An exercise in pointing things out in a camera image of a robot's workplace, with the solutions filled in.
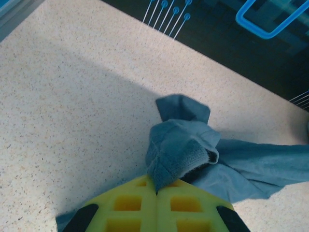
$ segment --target blue handle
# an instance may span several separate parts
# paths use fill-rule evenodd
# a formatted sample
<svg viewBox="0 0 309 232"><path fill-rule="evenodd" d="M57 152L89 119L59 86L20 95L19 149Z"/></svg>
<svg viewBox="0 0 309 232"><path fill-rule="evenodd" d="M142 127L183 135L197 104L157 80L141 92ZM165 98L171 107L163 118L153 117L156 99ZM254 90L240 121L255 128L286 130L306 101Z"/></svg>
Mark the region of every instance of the blue handle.
<svg viewBox="0 0 309 232"><path fill-rule="evenodd" d="M252 32L253 34L261 37L262 39L271 39L278 35L283 29L285 29L290 23L292 23L298 16L300 16L305 10L309 8L309 0L303 3L297 10L295 10L289 17L287 17L279 26L277 26L273 31L267 32L261 29L256 24L250 22L244 18L244 14L253 5L256 0L247 0L246 3L240 8L236 14L236 22Z"/></svg>

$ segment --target white countertop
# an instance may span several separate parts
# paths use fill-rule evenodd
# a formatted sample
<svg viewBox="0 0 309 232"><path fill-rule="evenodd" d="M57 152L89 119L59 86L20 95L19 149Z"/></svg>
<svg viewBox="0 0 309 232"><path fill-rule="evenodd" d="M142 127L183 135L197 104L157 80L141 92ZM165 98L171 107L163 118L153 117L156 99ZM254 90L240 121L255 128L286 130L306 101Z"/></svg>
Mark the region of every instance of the white countertop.
<svg viewBox="0 0 309 232"><path fill-rule="evenodd" d="M309 114L99 0L46 0L0 43L0 231L144 171L154 100L183 93L224 137L305 144ZM309 183L235 209L252 231L305 231Z"/></svg>

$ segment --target blue towel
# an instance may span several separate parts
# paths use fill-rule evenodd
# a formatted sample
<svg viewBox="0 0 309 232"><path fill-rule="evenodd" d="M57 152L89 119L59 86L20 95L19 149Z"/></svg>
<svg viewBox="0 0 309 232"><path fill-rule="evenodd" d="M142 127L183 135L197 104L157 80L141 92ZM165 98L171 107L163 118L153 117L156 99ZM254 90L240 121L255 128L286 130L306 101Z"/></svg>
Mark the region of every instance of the blue towel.
<svg viewBox="0 0 309 232"><path fill-rule="evenodd" d="M285 185L309 181L309 145L220 140L207 125L207 106L183 95L156 104L163 122L151 129L146 155L156 191L182 177L235 203L267 199Z"/></svg>

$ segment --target crumpled cloth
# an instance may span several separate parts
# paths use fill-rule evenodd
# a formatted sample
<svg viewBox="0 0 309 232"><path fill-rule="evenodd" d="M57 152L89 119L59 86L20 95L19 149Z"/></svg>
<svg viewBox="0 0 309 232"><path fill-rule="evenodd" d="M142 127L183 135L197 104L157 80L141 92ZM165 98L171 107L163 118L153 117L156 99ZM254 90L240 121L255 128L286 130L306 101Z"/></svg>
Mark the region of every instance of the crumpled cloth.
<svg viewBox="0 0 309 232"><path fill-rule="evenodd" d="M181 178L234 203L309 181L309 145L220 140L207 125L209 107L184 95L156 105L163 122L151 128L145 161L157 192Z"/></svg>

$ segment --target dark background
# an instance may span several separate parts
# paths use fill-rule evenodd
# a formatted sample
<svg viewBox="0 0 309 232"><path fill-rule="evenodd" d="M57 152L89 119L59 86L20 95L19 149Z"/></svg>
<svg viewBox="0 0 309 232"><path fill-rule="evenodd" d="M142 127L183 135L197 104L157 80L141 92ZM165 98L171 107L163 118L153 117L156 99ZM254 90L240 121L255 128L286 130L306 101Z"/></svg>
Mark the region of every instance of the dark background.
<svg viewBox="0 0 309 232"><path fill-rule="evenodd" d="M140 21L145 16L149 1L104 0ZM151 20L151 27L161 10L161 1ZM287 100L306 92L309 89L309 27L297 19L274 38L261 39L239 26L235 21L236 13L245 1L193 0L183 13L183 15L190 13L191 18L185 22L176 40ZM291 5L299 7L304 1L294 0ZM152 2L145 23L148 23L155 4L156 1ZM161 25L169 5L163 10L156 29ZM185 0L175 0L173 7L178 6L182 11L184 5ZM164 31L171 15L172 9L161 32ZM174 37L179 25L183 22L183 15L171 37ZM272 31L289 15L285 10L267 0L257 0L247 11L245 18L266 31ZM303 15L307 17L309 10L306 10ZM174 17L172 26L178 16L179 14Z"/></svg>

